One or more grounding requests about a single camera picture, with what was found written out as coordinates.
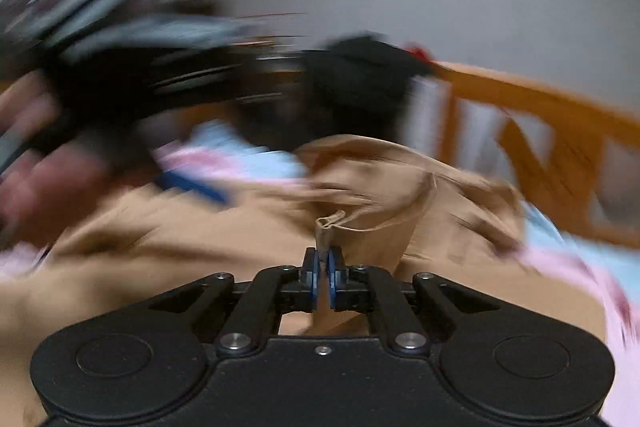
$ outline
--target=metal screw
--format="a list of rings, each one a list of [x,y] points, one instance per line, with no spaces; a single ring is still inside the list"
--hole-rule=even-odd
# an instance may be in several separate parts
[[[251,339],[244,333],[227,333],[220,339],[220,345],[226,349],[238,351],[251,344]]]
[[[329,347],[329,346],[318,346],[315,349],[316,354],[320,355],[321,357],[324,357],[325,355],[328,355],[332,351],[333,351],[333,349],[331,349],[331,347]]]
[[[396,344],[404,349],[419,349],[427,343],[420,333],[400,333],[396,336]]]

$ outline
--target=light blue fabric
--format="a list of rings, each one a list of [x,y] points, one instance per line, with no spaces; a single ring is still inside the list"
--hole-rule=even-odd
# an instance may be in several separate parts
[[[305,176],[305,168],[292,154],[254,147],[238,136],[232,126],[218,120],[196,126],[188,145],[234,156],[246,174],[255,180],[289,180]]]
[[[525,204],[526,240],[530,247],[577,255],[590,266],[608,269],[630,300],[640,302],[640,250],[587,241],[559,232],[554,224],[532,204]]]

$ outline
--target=red object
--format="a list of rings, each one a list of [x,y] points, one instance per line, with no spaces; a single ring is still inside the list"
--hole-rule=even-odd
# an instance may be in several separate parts
[[[417,44],[410,44],[406,50],[414,57],[420,59],[423,62],[433,62],[433,57],[431,56],[430,52],[425,50],[423,47],[418,46]]]

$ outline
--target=pink fabric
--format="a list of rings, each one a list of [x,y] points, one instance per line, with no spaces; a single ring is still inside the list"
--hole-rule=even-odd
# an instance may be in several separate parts
[[[640,306],[628,301],[609,271],[591,267],[578,257],[533,248],[518,256],[540,273],[578,286],[602,302],[616,378],[601,416],[612,427],[636,427],[640,418]]]
[[[164,170],[180,172],[198,180],[244,178],[241,162],[231,155],[207,147],[174,147],[166,145],[156,152]]]
[[[38,250],[29,243],[18,243],[9,250],[0,251],[0,279],[13,279],[26,275],[42,264],[47,249]]]

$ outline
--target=wooden bed frame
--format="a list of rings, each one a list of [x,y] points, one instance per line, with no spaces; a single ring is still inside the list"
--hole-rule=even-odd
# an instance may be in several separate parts
[[[512,74],[446,62],[436,62],[433,67],[434,76],[450,84],[439,160],[454,163],[462,124],[461,100],[535,115],[554,130],[547,165],[540,165],[513,120],[509,119],[496,137],[513,165],[526,200],[560,230],[640,248],[640,230],[594,225],[590,221],[590,203],[598,190],[606,140],[640,150],[640,120]]]

